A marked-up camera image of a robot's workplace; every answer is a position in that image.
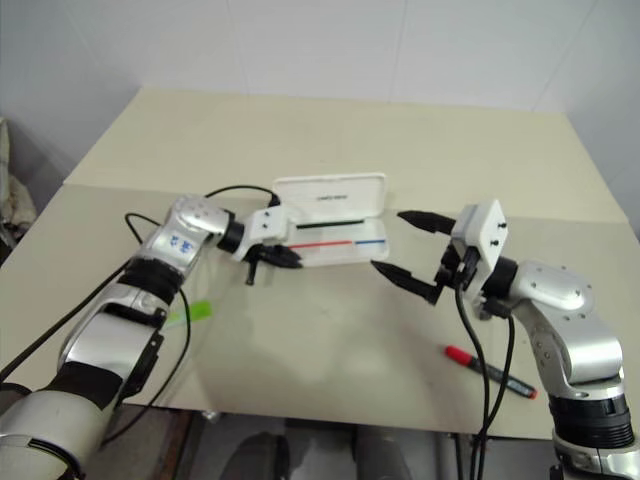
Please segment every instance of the red stripe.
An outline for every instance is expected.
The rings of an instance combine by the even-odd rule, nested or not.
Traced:
[[[341,240],[339,242],[318,242],[318,243],[300,243],[298,245],[287,245],[289,248],[311,248],[311,247],[331,247],[334,245],[352,245],[351,240]]]

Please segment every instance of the beige tabletop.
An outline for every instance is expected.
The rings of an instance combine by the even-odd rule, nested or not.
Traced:
[[[488,147],[478,153],[477,162],[484,163],[485,168],[475,165],[473,176],[462,175],[464,172],[460,170],[461,175],[451,186],[434,180],[434,172],[439,168],[445,169],[443,176],[453,179],[455,169],[446,169],[446,163],[439,159],[433,160],[433,164],[438,165],[433,169],[432,159],[426,156],[422,163],[414,165],[413,175],[408,175],[402,166],[400,159],[405,158],[405,154],[409,155],[407,152],[435,151],[430,144],[443,140],[432,137],[426,137],[422,146],[416,144],[419,143],[417,136],[413,137],[413,146],[393,161],[387,161],[386,168],[380,163],[381,156],[374,152],[375,149],[367,150],[366,146],[363,148],[378,159],[377,163],[369,165],[364,159],[354,161],[357,142],[354,143],[352,138],[343,144],[353,156],[348,157],[350,164],[337,168],[335,159],[329,157],[328,166],[324,166],[320,157],[315,156],[316,163],[310,165],[301,157],[298,159],[299,168],[293,169],[296,155],[290,153],[287,156],[286,152],[302,149],[301,138],[305,135],[310,145],[328,145],[337,141],[334,136],[327,136],[325,142],[319,140],[317,137],[321,136],[322,130],[319,123],[315,130],[311,127],[305,130],[302,126],[298,130],[293,129],[294,139],[291,141],[295,145],[290,147],[285,142],[284,124],[272,122],[274,137],[269,147],[271,150],[265,145],[259,149],[263,156],[265,151],[270,152],[267,156],[271,159],[272,174],[260,162],[252,171],[247,162],[241,162],[238,157],[224,162],[225,168],[218,169],[216,165],[221,160],[208,163],[193,160],[194,149],[204,151],[204,147],[194,147],[193,136],[190,141],[185,138],[176,140],[188,133],[184,130],[186,127],[180,125],[189,124],[188,118],[192,126],[210,125],[207,118],[215,115],[207,114],[204,107],[200,110],[199,105],[209,102],[211,109],[215,110],[215,99],[224,98],[223,103],[237,102],[238,105],[249,100],[245,97],[165,93],[169,100],[189,99],[195,95],[202,101],[192,101],[192,113],[188,114],[181,102],[178,104],[183,106],[183,110],[171,101],[164,102],[164,105],[160,101],[163,96],[160,91],[143,92],[138,96],[58,192],[0,269],[1,364],[71,309],[135,251],[136,243],[122,219],[125,212],[134,210],[162,219],[177,193],[182,191],[203,192],[243,181],[268,185],[279,175],[380,170],[388,174],[390,181],[391,207],[384,214],[392,252],[390,261],[411,269],[416,276],[426,280],[433,277],[447,239],[413,229],[395,217],[394,209],[423,208],[455,214],[464,201],[480,201],[493,196],[491,188],[487,187],[493,185],[494,190],[499,191],[498,196],[509,216],[511,236],[506,255],[518,260],[537,259],[551,265],[568,265],[590,279],[601,317],[611,324],[621,339],[629,403],[632,412],[640,412],[640,382],[637,381],[640,352],[635,345],[640,296],[634,289],[640,280],[638,243],[564,117],[337,101],[327,102],[329,106],[325,106],[324,101],[280,99],[287,105],[285,108],[275,98],[252,99],[249,102],[265,110],[260,117],[262,120],[267,117],[269,105],[274,112],[280,112],[274,113],[278,117],[284,115],[283,110],[293,109],[292,112],[296,112],[293,106],[299,102],[297,116],[305,118],[307,124],[313,123],[311,110],[314,108],[319,110],[319,115],[325,109],[334,112],[331,115],[342,109],[370,108],[378,112],[368,116],[362,114],[360,122],[364,123],[373,121],[376,115],[384,117],[386,113],[383,111],[387,107],[390,115],[413,118],[424,115],[430,118],[430,123],[437,123],[437,112],[441,112],[443,122],[449,125],[443,131],[455,130],[457,125],[459,135],[468,132],[459,143],[454,143],[453,137],[449,137],[452,153],[448,158],[452,162],[459,165],[470,154],[469,142],[475,145],[482,143],[476,135],[478,130],[486,136],[484,142],[492,146],[491,151],[494,147],[497,150],[495,155],[489,155]],[[145,98],[156,108],[148,105],[148,120],[142,121],[145,109],[141,109],[140,101]],[[163,108],[168,109],[164,116],[173,116],[173,123],[178,125],[178,133],[174,136],[152,133],[153,125],[159,123],[153,119],[163,117]],[[226,108],[231,121],[235,117],[229,113],[231,107],[227,105]],[[456,114],[459,114],[458,121],[454,118]],[[496,120],[502,115],[505,115],[502,122]],[[475,128],[472,128],[474,116]],[[127,123],[136,117],[140,124]],[[528,125],[533,138],[528,138],[526,131],[512,125],[519,117],[522,118],[520,127],[525,129]],[[491,127],[487,124],[492,122],[501,123],[505,131],[514,135],[520,132],[518,135],[531,148],[537,144],[536,138],[539,143],[546,144],[538,150],[540,164],[545,167],[530,165],[528,171],[530,177],[542,179],[546,168],[551,172],[549,182],[537,186],[522,174],[515,176],[511,183],[499,181],[498,177],[506,178],[502,170],[517,170],[512,166],[516,162],[507,162],[506,159],[518,158],[519,155],[530,158],[531,148],[518,149],[516,142],[501,142],[489,135]],[[127,133],[129,129],[121,127],[123,123],[131,128],[138,125],[137,132]],[[267,127],[267,123],[259,122],[249,114],[245,123],[250,126],[243,137],[245,144],[267,142],[266,133],[261,136],[259,132],[262,130],[256,128],[258,123],[263,127]],[[374,137],[384,136],[386,128],[382,125],[389,125],[382,121],[378,124],[381,127],[372,135]],[[234,128],[241,129],[238,122],[235,125]],[[330,125],[324,128],[331,130]],[[141,135],[141,130],[145,129],[147,133]],[[414,125],[414,133],[417,129],[418,126]],[[227,133],[231,135],[233,131],[230,129]],[[129,136],[134,133],[138,133],[137,142]],[[400,133],[388,134],[389,145],[397,142],[396,134]],[[211,139],[214,137],[218,138],[218,134],[209,136]],[[380,145],[379,139],[365,137],[360,137],[363,145],[369,145],[371,141]],[[222,146],[211,143],[212,158],[218,157],[215,153],[218,148],[226,153],[245,148],[234,147],[230,139],[222,143]],[[445,156],[445,144],[438,148]],[[547,153],[541,155],[540,149],[546,149]],[[175,165],[168,165],[171,163],[169,157],[177,155],[180,150],[182,153],[175,160]],[[108,163],[108,151],[113,155],[113,165]],[[153,161],[142,159],[152,151],[164,153],[157,153]],[[276,152],[286,157],[282,163],[278,163]],[[260,155],[256,152],[254,160],[257,161]],[[563,161],[582,173],[569,175]],[[157,175],[147,172],[153,162],[160,172]],[[211,175],[202,174],[201,169],[210,171]],[[425,179],[423,189],[412,180],[420,173]],[[571,194],[567,194],[565,201],[558,203],[556,208],[550,208],[549,199],[557,201],[563,197],[559,182],[556,182],[558,175],[567,177],[563,188]],[[405,188],[403,182],[414,183]],[[468,189],[478,197],[470,198]],[[449,190],[459,192],[464,200],[460,201],[455,192]],[[539,201],[527,201],[527,198],[534,197]],[[221,197],[220,202],[221,206],[244,214],[262,205],[256,198],[252,195],[245,198]],[[442,208],[432,208],[430,202]],[[580,202],[587,202],[590,207],[584,208]],[[546,216],[541,205],[547,205]],[[243,284],[246,268],[246,265],[232,262],[216,250],[208,251],[199,262],[187,281],[186,292],[191,304],[210,302],[213,315],[194,323],[189,361],[161,398],[160,404],[441,431],[473,432],[479,428],[481,379],[442,354],[442,348],[447,344],[471,348],[455,313],[450,292],[443,294],[436,308],[431,307],[420,298],[391,285],[367,264],[301,271],[264,267],[258,271],[256,285],[247,287]],[[176,302],[173,308],[180,310],[181,306]],[[501,365],[506,343],[504,322],[476,321],[474,325],[485,345],[488,360],[494,365]],[[145,390],[131,399],[134,403],[147,401],[166,377],[182,346],[184,326],[167,328],[164,335],[166,341],[158,366]],[[55,373],[55,361],[63,337],[59,334],[46,344],[16,372],[12,380],[31,388],[46,384]],[[519,326],[513,374],[541,387],[526,335]],[[544,395],[532,401],[509,393],[492,432],[504,436],[549,438],[551,426]]]
[[[68,184],[208,192],[383,172],[387,207],[627,222],[563,114],[143,89]]]

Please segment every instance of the floor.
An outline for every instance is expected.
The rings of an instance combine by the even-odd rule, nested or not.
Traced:
[[[125,422],[136,407],[126,407]],[[179,412],[154,409],[135,428],[101,450],[88,468],[87,480],[217,480],[227,460],[246,438],[261,432],[284,435],[291,452],[291,480],[356,479],[351,445],[354,426],[251,415],[223,415],[214,422],[195,413],[179,449],[181,461],[168,469],[167,450],[175,454]],[[455,480],[454,441],[447,434],[390,429],[413,480]],[[467,452],[468,437],[463,437]],[[490,441],[485,478],[548,478],[555,462],[551,442]]]

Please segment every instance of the blue stripe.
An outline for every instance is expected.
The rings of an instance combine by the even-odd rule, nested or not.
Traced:
[[[355,243],[356,245],[364,245],[365,243],[386,243],[387,241],[385,239],[382,240],[357,240],[353,243]]]

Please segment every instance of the green sticky note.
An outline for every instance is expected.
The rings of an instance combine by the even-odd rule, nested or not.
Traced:
[[[213,308],[211,308],[211,303],[208,300],[200,300],[189,304],[189,314],[191,315],[191,323],[193,324],[205,318],[212,317]],[[177,312],[171,312],[169,318],[164,323],[164,328],[182,325],[186,319],[184,308],[181,308]]]

